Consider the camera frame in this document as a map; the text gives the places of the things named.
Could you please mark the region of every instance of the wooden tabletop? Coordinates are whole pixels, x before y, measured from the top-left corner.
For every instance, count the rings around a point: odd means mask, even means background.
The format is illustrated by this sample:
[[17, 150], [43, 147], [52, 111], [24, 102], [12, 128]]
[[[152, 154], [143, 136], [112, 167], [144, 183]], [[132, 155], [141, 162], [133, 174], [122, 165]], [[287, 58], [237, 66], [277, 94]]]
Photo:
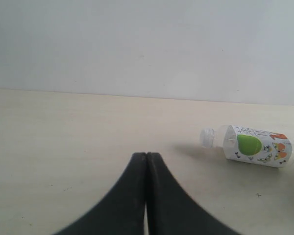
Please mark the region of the wooden tabletop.
[[203, 151], [202, 128], [235, 124], [294, 140], [294, 107], [0, 90], [0, 235], [46, 235], [83, 215], [131, 154], [162, 154], [182, 187], [245, 235], [294, 235], [294, 164]]

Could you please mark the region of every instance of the lying bottle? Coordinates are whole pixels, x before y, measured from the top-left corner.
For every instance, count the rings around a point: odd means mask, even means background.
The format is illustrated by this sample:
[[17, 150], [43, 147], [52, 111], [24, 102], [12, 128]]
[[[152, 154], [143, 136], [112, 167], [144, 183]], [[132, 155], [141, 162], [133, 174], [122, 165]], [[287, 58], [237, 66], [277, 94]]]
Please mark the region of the lying bottle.
[[224, 125], [218, 131], [203, 129], [200, 143], [207, 148], [222, 147], [231, 160], [272, 167], [294, 162], [294, 142], [275, 132]]

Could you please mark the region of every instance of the white wall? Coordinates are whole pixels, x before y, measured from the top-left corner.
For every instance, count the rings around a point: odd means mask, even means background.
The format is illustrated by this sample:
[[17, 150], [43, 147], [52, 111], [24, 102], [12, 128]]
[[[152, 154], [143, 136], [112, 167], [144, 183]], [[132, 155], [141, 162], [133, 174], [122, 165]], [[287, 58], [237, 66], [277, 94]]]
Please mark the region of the white wall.
[[0, 88], [294, 105], [294, 0], [0, 0]]

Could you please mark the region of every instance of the green apple graphic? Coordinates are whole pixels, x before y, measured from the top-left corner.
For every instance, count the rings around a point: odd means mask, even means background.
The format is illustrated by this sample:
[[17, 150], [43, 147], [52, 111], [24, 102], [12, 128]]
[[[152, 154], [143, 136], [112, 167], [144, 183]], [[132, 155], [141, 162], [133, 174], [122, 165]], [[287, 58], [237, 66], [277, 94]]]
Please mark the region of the green apple graphic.
[[247, 156], [252, 156], [260, 152], [262, 144], [260, 140], [253, 136], [238, 135], [239, 151]]

